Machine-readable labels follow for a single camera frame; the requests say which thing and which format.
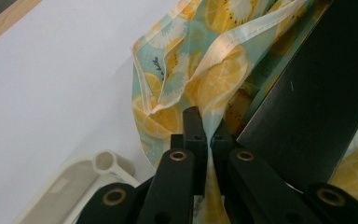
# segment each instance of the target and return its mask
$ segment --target white surface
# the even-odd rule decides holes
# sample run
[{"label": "white surface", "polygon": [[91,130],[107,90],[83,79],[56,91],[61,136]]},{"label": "white surface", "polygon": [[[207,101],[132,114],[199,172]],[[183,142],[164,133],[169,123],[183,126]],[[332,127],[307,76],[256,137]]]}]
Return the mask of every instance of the white surface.
[{"label": "white surface", "polygon": [[43,0],[0,36],[0,223],[68,158],[112,149],[152,175],[131,112],[130,47],[176,1]]}]

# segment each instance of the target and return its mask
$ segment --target wooden edge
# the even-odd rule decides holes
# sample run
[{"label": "wooden edge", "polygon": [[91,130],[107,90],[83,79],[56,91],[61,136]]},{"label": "wooden edge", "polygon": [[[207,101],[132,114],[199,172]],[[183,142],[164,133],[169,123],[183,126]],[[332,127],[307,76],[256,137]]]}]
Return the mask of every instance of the wooden edge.
[{"label": "wooden edge", "polygon": [[17,0],[0,14],[0,35],[19,21],[33,9],[41,0]]}]

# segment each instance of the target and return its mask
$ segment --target plastic container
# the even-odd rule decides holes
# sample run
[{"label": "plastic container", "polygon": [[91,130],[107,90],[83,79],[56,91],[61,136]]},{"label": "plastic container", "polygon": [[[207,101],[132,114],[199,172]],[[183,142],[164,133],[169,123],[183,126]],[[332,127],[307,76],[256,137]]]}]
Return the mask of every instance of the plastic container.
[{"label": "plastic container", "polygon": [[101,187],[116,182],[137,187],[133,172],[129,161],[110,150],[69,161],[14,223],[76,223],[83,207]]}]

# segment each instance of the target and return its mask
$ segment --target screw hole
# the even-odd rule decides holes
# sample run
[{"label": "screw hole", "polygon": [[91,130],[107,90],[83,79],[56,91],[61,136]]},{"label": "screw hole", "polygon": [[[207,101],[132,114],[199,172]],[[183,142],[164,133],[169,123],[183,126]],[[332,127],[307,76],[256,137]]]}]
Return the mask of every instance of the screw hole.
[{"label": "screw hole", "polygon": [[111,189],[103,196],[103,203],[108,206],[115,206],[124,202],[127,193],[124,189]]},{"label": "screw hole", "polygon": [[160,212],[155,215],[156,224],[168,224],[171,222],[171,216],[167,212]]},{"label": "screw hole", "polygon": [[187,158],[187,154],[183,151],[174,151],[170,154],[170,158],[173,161],[184,161]]},{"label": "screw hole", "polygon": [[251,152],[240,151],[239,153],[237,153],[237,158],[242,161],[252,161],[255,156]]},{"label": "screw hole", "polygon": [[345,198],[342,197],[341,194],[335,192],[332,189],[318,189],[316,191],[316,195],[324,203],[328,203],[335,207],[343,206],[346,203]]}]

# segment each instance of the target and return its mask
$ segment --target black metal plate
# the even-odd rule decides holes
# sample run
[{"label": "black metal plate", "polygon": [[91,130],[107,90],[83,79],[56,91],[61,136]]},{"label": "black metal plate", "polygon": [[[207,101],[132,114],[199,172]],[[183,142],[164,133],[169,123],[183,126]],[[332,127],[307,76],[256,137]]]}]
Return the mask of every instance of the black metal plate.
[{"label": "black metal plate", "polygon": [[238,141],[295,188],[327,182],[358,128],[358,1],[336,0]]}]

